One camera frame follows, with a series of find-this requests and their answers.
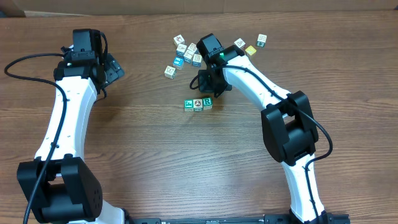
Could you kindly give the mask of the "wooden block green R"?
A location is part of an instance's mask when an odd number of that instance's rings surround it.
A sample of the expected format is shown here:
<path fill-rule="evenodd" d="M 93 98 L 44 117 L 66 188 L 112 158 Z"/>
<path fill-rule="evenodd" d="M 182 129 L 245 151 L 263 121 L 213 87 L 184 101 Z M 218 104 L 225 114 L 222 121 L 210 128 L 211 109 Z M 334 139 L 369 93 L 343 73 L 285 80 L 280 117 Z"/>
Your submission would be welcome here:
<path fill-rule="evenodd" d="M 203 109 L 209 110 L 213 108 L 213 100 L 211 97 L 206 97 L 202 99 Z"/>

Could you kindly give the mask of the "wooden block soccer ball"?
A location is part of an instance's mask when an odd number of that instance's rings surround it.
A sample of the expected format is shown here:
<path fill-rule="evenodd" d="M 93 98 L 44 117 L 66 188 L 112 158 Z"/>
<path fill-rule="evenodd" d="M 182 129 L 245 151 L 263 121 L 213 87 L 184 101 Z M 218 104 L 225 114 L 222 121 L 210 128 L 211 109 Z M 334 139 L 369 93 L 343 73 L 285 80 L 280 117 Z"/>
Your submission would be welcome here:
<path fill-rule="evenodd" d="M 194 99 L 193 109 L 195 111 L 203 111 L 203 100 L 202 99 Z"/>

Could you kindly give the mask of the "wooden block green letter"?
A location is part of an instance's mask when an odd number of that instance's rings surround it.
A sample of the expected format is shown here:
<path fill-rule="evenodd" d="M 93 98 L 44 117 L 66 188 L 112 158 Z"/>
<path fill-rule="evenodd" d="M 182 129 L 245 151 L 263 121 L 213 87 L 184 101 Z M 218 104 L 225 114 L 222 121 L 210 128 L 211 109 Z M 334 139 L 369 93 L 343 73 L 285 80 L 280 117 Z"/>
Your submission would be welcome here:
<path fill-rule="evenodd" d="M 184 111 L 194 111 L 193 100 L 184 100 Z"/>

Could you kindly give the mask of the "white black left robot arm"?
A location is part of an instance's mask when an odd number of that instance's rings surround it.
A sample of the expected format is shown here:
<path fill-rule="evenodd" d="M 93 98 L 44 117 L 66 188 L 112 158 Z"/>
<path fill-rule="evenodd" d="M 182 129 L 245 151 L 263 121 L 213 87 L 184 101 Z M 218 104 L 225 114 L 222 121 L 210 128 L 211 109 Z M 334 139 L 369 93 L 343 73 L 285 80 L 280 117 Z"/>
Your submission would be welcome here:
<path fill-rule="evenodd" d="M 53 71 L 55 103 L 41 146 L 21 162 L 17 180 L 28 201 L 24 220 L 39 223 L 130 223 L 128 212 L 103 198 L 99 180 L 84 161 L 85 136 L 93 105 L 105 88 L 124 75 L 108 53 L 104 33 L 73 31 Z"/>

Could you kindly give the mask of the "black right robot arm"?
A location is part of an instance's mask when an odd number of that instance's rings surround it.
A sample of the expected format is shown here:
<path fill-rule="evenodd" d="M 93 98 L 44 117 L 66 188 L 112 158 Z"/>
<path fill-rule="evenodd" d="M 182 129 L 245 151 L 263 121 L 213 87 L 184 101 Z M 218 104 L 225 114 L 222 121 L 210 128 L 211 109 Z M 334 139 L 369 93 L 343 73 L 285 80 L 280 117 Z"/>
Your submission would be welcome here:
<path fill-rule="evenodd" d="M 238 46 L 222 46 L 214 34 L 202 37 L 197 48 L 206 69 L 197 75 L 198 88 L 219 97 L 237 88 L 261 112 L 264 145 L 284 169 L 290 192 L 290 213 L 296 223 L 328 223 L 315 179 L 314 162 L 328 157 L 315 155 L 318 133 L 331 137 L 314 119 L 302 91 L 291 93 L 270 81 Z"/>

